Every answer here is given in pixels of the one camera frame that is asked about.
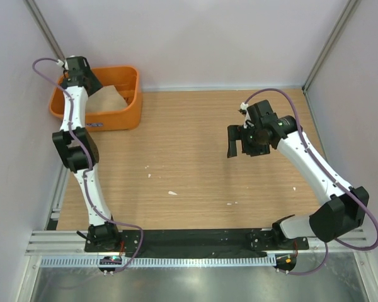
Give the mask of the beige t shirt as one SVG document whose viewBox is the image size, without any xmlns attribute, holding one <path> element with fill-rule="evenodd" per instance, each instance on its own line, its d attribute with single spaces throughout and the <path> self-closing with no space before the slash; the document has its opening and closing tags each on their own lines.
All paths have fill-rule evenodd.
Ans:
<svg viewBox="0 0 378 302">
<path fill-rule="evenodd" d="M 115 86 L 105 86 L 88 98 L 86 112 L 119 111 L 127 106 L 125 98 L 117 91 Z"/>
</svg>

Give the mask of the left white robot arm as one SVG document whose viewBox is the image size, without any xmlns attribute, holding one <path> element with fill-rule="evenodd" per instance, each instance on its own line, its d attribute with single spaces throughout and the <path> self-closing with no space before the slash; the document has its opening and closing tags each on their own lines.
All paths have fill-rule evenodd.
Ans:
<svg viewBox="0 0 378 302">
<path fill-rule="evenodd" d="M 98 148 L 85 128 L 86 104 L 89 97 L 103 86 L 85 57 L 73 56 L 63 63 L 63 79 L 57 87 L 64 97 L 64 115 L 60 130 L 52 141 L 65 168 L 77 180 L 88 211 L 88 233 L 79 236 L 86 241 L 88 252 L 113 252 L 121 236 L 105 203 L 98 177 Z"/>
</svg>

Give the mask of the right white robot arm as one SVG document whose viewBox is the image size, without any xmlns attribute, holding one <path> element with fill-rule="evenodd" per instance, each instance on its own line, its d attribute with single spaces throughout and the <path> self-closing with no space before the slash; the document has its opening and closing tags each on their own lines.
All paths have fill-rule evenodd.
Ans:
<svg viewBox="0 0 378 302">
<path fill-rule="evenodd" d="M 367 190 L 340 177 L 298 130 L 293 116 L 279 118 L 267 100 L 242 104 L 240 112 L 244 123 L 227 127 L 227 157 L 237 155 L 238 142 L 242 152 L 251 157 L 269 154 L 272 148 L 278 150 L 300 172 L 321 205 L 311 215 L 290 215 L 276 221 L 271 234 L 276 248 L 286 249 L 298 237 L 330 242 L 362 225 L 363 207 L 369 201 Z"/>
</svg>

